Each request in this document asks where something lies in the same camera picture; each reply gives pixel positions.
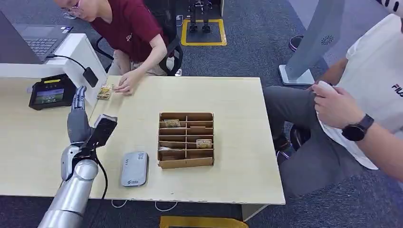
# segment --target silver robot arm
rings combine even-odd
[[[62,184],[39,228],[78,228],[84,217],[92,184],[98,174],[96,148],[104,146],[117,125],[117,118],[100,115],[94,128],[85,113],[84,86],[77,90],[67,119],[71,145],[62,153]]]

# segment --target maroon shirt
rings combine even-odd
[[[108,0],[112,8],[112,22],[102,18],[91,22],[92,27],[103,36],[115,50],[126,53],[134,62],[144,62],[151,53],[150,41],[161,34],[167,39],[155,17],[143,0]]]

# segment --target glasses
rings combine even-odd
[[[78,0],[78,2],[77,2],[74,6],[72,6],[72,7],[70,7],[70,8],[63,8],[63,9],[64,9],[67,13],[78,14],[79,11],[81,10],[81,9],[80,9],[80,3],[81,3],[81,0]]]

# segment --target black smartwatch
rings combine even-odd
[[[358,142],[364,139],[368,128],[374,123],[374,119],[368,114],[365,114],[364,118],[356,124],[349,124],[343,129],[342,135],[353,142]]]

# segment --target wooden desk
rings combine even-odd
[[[0,195],[53,197],[59,188],[70,107],[29,108],[27,89],[38,81],[0,78]]]
[[[107,82],[117,84],[119,78]],[[160,112],[214,113],[214,166],[158,167]],[[107,199],[242,204],[244,220],[268,204],[285,204],[259,78],[148,77],[133,96],[99,100],[91,124],[102,113],[118,116],[106,147],[97,152],[109,177]],[[149,155],[148,180],[125,188],[122,158],[136,150]],[[99,173],[91,197],[100,198],[104,186]]]

